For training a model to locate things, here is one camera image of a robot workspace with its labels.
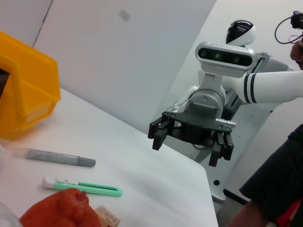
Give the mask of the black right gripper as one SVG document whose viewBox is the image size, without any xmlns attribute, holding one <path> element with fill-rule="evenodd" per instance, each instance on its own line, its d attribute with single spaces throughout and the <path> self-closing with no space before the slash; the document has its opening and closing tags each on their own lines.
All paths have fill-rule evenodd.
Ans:
<svg viewBox="0 0 303 227">
<path fill-rule="evenodd" d="M 232 128 L 233 125 L 223 119 L 163 112 L 150 123 L 148 138 L 153 140 L 153 150 L 159 150 L 167 136 L 195 145 L 213 145 L 209 166 L 216 167 L 218 159 L 230 161 L 232 157 Z"/>
</svg>

